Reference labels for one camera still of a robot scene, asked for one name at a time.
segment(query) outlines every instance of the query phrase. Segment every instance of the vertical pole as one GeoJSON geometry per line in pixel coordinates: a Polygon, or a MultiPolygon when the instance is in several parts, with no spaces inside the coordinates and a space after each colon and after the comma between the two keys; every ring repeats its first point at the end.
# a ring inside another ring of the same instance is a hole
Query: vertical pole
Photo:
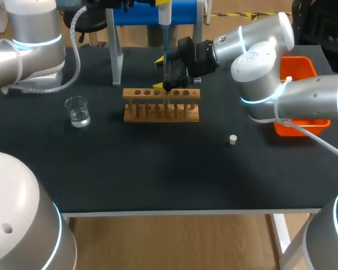
{"type": "Polygon", "coordinates": [[[111,8],[106,9],[106,23],[109,34],[110,60],[112,62],[113,85],[119,86],[122,77],[123,52],[120,45],[118,29],[114,25],[114,14],[111,8]]]}

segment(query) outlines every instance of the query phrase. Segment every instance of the orange bin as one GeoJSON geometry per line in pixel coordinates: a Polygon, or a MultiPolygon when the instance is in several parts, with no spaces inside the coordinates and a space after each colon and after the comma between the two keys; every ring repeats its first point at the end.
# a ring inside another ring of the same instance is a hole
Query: orange bin
{"type": "MultiPolygon", "coordinates": [[[[315,72],[311,60],[305,56],[283,56],[281,60],[281,80],[285,81],[288,76],[292,76],[292,80],[303,80],[317,76],[317,72],[315,72]]],[[[292,123],[318,135],[323,129],[330,126],[331,121],[324,119],[292,119],[292,123]]],[[[277,122],[274,122],[274,127],[280,136],[306,136],[292,127],[277,122]]]]}

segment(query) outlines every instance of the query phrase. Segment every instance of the test tube rack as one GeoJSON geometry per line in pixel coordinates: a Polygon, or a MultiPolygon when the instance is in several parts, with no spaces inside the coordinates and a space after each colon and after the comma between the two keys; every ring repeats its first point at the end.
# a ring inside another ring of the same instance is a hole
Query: test tube rack
{"type": "Polygon", "coordinates": [[[152,88],[124,88],[124,122],[199,122],[200,89],[173,89],[168,93],[152,88]]]}

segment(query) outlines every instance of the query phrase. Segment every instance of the table top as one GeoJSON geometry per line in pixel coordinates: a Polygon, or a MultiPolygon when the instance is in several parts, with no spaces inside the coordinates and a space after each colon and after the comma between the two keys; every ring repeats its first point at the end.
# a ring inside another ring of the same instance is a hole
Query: table top
{"type": "MultiPolygon", "coordinates": [[[[124,48],[122,87],[151,87],[159,48],[124,48]]],[[[247,116],[228,67],[202,78],[199,123],[123,122],[107,49],[80,49],[78,81],[56,94],[0,93],[0,152],[23,161],[64,213],[321,208],[338,193],[338,157],[309,138],[283,138],[247,116]],[[67,98],[88,99],[75,129],[67,98]],[[235,146],[229,135],[238,136],[235,146]]],[[[331,69],[317,46],[292,55],[331,69]]],[[[68,49],[64,80],[74,72],[68,49]]],[[[338,147],[338,122],[321,137],[338,147]]]]}

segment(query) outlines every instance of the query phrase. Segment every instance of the wooden peg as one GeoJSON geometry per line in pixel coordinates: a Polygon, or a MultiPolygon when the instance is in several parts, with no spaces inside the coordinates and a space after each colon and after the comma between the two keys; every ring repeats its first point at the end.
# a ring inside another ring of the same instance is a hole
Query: wooden peg
{"type": "Polygon", "coordinates": [[[186,117],[186,108],[188,107],[188,104],[184,103],[184,117],[186,117]]]}
{"type": "Polygon", "coordinates": [[[155,115],[158,117],[159,116],[159,104],[155,105],[155,115]]]}
{"type": "Polygon", "coordinates": [[[136,117],[139,117],[140,104],[136,104],[136,117]]]}
{"type": "Polygon", "coordinates": [[[129,111],[131,113],[131,111],[133,110],[133,100],[129,99],[128,104],[129,104],[129,111]]]}
{"type": "Polygon", "coordinates": [[[168,117],[168,103],[164,103],[164,113],[165,117],[168,117]]]}
{"type": "Polygon", "coordinates": [[[149,116],[149,104],[146,103],[145,104],[145,117],[148,117],[149,116]]]}
{"type": "Polygon", "coordinates": [[[192,103],[190,104],[190,109],[191,110],[195,109],[195,100],[192,100],[192,103]]]}
{"type": "Polygon", "coordinates": [[[174,117],[178,117],[178,105],[176,103],[174,104],[174,117]]]}

